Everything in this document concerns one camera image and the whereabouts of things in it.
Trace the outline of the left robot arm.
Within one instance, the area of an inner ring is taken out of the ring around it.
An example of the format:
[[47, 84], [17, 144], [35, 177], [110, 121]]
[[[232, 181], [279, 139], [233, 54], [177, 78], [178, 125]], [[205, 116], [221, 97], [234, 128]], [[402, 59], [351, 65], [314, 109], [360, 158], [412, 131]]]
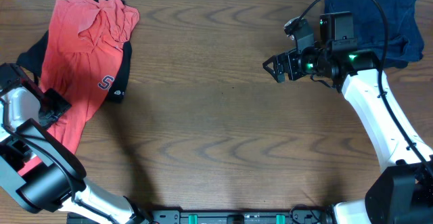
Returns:
[[151, 223], [128, 198], [88, 180], [78, 158], [48, 132], [70, 107], [18, 65], [1, 65], [1, 187], [28, 212], [67, 212], [68, 223]]

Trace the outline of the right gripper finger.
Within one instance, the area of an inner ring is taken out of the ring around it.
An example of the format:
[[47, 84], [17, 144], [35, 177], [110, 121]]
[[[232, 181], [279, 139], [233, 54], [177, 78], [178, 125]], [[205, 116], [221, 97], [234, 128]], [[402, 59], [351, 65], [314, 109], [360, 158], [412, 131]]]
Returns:
[[277, 83], [285, 81], [285, 71], [281, 64], [272, 63], [273, 68], [269, 64], [264, 63], [263, 68], [274, 78]]
[[263, 67], [267, 67], [269, 65], [273, 66], [273, 64], [277, 61], [277, 56], [273, 55], [268, 60], [263, 62]]

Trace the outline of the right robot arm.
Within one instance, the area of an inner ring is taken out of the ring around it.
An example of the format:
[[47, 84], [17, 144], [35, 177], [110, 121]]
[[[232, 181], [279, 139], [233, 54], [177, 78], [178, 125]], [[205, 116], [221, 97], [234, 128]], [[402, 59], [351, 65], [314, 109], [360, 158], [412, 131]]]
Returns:
[[296, 46], [274, 55], [263, 68], [278, 82], [304, 76], [332, 80], [332, 87], [355, 109], [373, 144], [381, 175], [362, 200], [332, 207], [323, 223], [431, 223], [432, 148], [414, 131], [393, 96], [380, 60], [359, 50], [349, 12], [320, 17], [322, 41], [314, 40], [306, 19], [284, 26]]

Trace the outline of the folded dark blue garment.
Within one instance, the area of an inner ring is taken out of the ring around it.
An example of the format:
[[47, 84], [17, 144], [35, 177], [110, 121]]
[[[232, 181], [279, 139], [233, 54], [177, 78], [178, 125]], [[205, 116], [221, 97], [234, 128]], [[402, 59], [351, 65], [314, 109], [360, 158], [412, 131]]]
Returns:
[[[388, 22], [385, 68], [405, 68], [423, 58], [424, 40], [415, 21], [417, 0], [376, 0]], [[325, 0], [325, 13], [351, 12], [359, 49], [370, 49], [378, 58], [384, 48], [384, 25], [371, 0]]]

